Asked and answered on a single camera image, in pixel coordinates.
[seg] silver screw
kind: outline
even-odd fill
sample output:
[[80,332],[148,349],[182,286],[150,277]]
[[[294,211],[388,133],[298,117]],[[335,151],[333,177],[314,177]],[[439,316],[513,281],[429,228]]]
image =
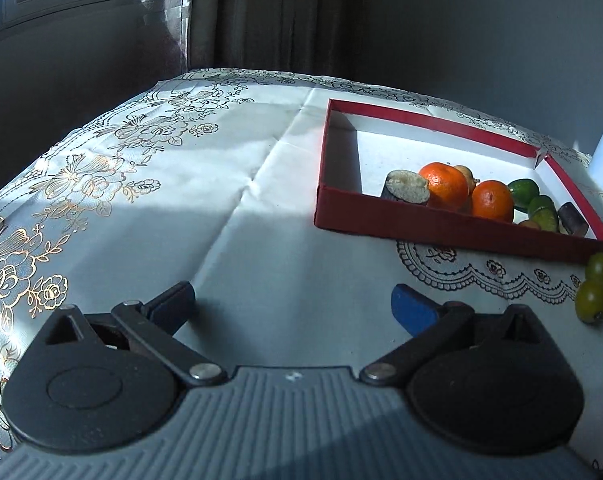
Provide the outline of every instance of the silver screw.
[[222,369],[219,368],[215,363],[200,363],[198,365],[191,366],[188,372],[194,379],[205,381],[219,376],[222,373]]
[[393,365],[388,363],[373,363],[363,369],[363,373],[366,377],[374,381],[383,381],[384,379],[390,379],[397,373]]

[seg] tablecloth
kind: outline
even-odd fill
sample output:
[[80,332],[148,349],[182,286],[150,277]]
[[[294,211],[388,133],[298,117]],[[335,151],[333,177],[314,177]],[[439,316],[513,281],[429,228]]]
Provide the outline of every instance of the tablecloth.
[[570,445],[603,470],[603,325],[575,316],[582,267],[315,228],[329,98],[542,146],[603,218],[587,155],[458,104],[293,73],[201,70],[159,82],[71,132],[0,191],[0,459],[16,445],[3,388],[62,303],[107,312],[190,280],[200,312],[176,337],[227,369],[358,372],[408,339],[390,311],[394,285],[407,283],[478,312],[528,304],[584,387]]

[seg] gray plastic base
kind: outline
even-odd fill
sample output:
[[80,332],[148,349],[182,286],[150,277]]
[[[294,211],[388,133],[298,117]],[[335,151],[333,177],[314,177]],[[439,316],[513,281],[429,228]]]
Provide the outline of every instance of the gray plastic base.
[[413,418],[398,390],[347,368],[239,368],[227,384],[191,390],[171,420],[129,446],[57,456],[22,444],[0,463],[0,480],[595,477],[565,448],[505,458],[454,447]]

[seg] yellow-green fruit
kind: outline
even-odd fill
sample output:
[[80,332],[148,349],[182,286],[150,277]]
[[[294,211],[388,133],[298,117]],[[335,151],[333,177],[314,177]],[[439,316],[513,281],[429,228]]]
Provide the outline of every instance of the yellow-green fruit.
[[594,323],[603,318],[603,282],[585,280],[575,296],[575,312],[584,323]]
[[603,281],[603,253],[593,254],[590,257],[585,268],[585,278]]

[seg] wall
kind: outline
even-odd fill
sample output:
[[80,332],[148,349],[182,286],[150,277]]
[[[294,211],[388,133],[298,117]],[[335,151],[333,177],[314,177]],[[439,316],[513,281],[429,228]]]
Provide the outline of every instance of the wall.
[[139,0],[0,33],[0,189],[72,129],[152,86],[140,77]]
[[367,0],[357,80],[439,96],[592,153],[603,0]]

